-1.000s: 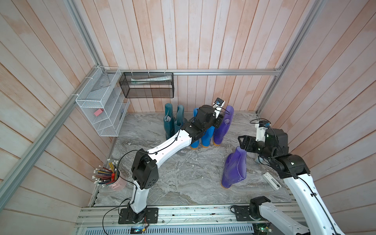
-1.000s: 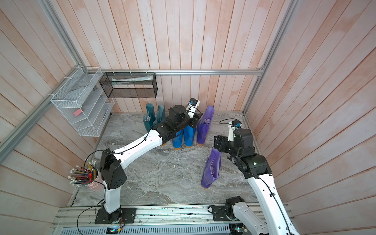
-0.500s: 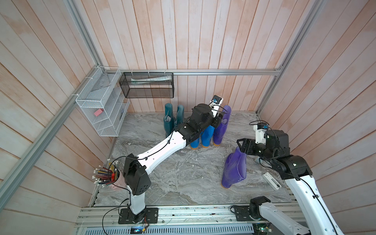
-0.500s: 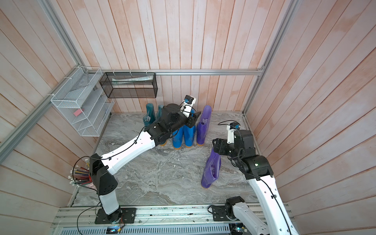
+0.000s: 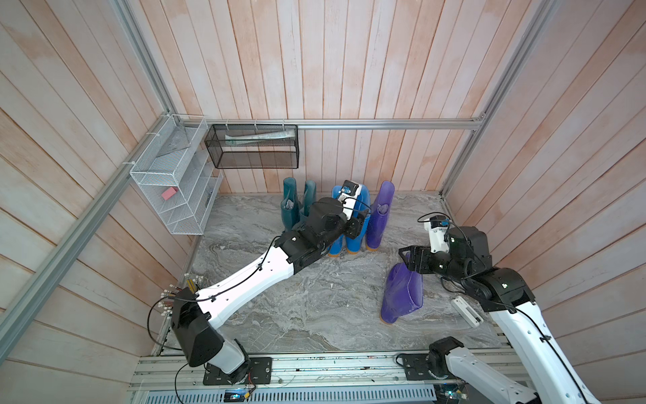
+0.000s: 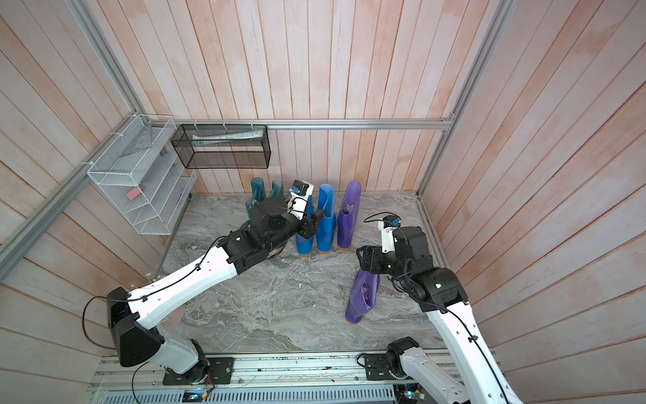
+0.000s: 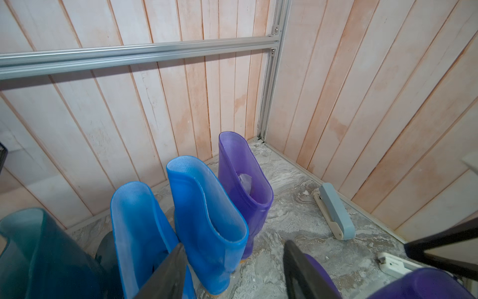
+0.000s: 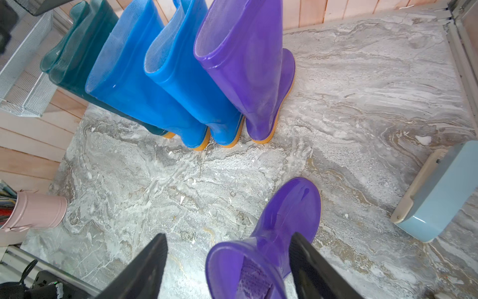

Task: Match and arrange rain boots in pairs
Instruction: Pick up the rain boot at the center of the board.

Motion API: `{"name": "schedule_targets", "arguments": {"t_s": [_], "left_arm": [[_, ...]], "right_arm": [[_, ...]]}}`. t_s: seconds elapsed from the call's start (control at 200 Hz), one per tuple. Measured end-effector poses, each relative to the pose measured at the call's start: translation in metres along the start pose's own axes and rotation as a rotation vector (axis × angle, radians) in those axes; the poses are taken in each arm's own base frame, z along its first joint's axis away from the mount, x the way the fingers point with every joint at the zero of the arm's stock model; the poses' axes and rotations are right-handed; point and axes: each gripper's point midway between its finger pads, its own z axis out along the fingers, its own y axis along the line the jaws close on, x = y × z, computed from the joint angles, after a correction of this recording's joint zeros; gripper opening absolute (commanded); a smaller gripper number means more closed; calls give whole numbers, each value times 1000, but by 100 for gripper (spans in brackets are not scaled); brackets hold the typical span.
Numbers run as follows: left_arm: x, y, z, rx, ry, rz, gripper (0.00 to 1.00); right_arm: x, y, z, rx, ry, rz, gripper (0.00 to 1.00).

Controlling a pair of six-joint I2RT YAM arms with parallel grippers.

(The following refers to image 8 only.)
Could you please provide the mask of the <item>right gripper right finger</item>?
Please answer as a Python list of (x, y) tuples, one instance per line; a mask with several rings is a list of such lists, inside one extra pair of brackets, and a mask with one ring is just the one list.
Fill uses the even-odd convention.
[(363, 299), (298, 232), (291, 238), (289, 258), (299, 299)]

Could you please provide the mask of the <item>blue rain boot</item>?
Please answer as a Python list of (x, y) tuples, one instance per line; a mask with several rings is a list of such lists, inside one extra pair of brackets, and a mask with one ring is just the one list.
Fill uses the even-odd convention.
[(194, 56), (196, 34), (208, 7), (205, 1), (174, 1), (176, 12), (146, 52), (145, 73), (186, 110), (192, 120), (174, 115), (172, 130), (186, 147), (203, 150), (209, 139), (234, 147), (244, 117)]
[(147, 50), (163, 27), (152, 1), (132, 1), (104, 43), (85, 90), (128, 116), (179, 136), (186, 147), (201, 151), (209, 143), (209, 128), (144, 71)]

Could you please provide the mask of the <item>purple rain boot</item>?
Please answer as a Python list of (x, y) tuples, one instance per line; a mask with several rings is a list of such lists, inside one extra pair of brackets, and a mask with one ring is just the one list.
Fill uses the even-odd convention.
[(282, 1), (214, 1), (194, 55), (245, 117), (250, 138), (270, 142), (296, 73), (295, 58), (283, 47)]
[(297, 177), (270, 199), (250, 237), (210, 249), (205, 276), (214, 299), (284, 299), (294, 233), (308, 242), (321, 220), (321, 196), (313, 182)]

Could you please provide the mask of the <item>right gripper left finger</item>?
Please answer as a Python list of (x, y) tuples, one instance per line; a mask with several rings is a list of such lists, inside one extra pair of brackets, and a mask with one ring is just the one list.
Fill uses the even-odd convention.
[(97, 298), (157, 299), (167, 257), (166, 235), (158, 234)]

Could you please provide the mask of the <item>teal rain boot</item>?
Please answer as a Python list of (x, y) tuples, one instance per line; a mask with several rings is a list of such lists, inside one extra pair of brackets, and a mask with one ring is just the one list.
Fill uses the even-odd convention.
[(46, 55), (43, 57), (40, 68), (41, 71), (48, 74), (52, 67), (56, 65), (58, 60), (60, 59), (68, 40), (71, 38), (73, 32), (76, 28), (81, 25), (83, 20), (89, 15), (90, 13), (90, 5), (86, 1), (82, 1), (76, 4), (70, 11), (70, 17), (73, 20), (73, 24), (71, 28), (67, 31), (66, 35), (63, 36), (61, 41)]
[[(49, 78), (59, 87), (76, 94), (84, 100), (127, 118), (127, 114), (98, 100), (85, 90), (87, 78), (92, 67), (109, 34), (119, 21), (119, 17), (107, 1), (91, 1), (88, 4), (90, 5), (89, 15), (73, 32), (60, 59), (48, 73)], [(174, 136), (167, 130), (144, 123), (133, 117), (130, 117), (130, 120), (144, 126), (155, 135), (165, 138), (172, 138)]]

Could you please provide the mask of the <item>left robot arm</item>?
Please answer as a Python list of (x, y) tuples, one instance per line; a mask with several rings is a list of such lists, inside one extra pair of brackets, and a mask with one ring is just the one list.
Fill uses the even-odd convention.
[(19, 16), (5, 0), (1, 0), (1, 55), (5, 53), (6, 47), (11, 40), (11, 31), (17, 24)]

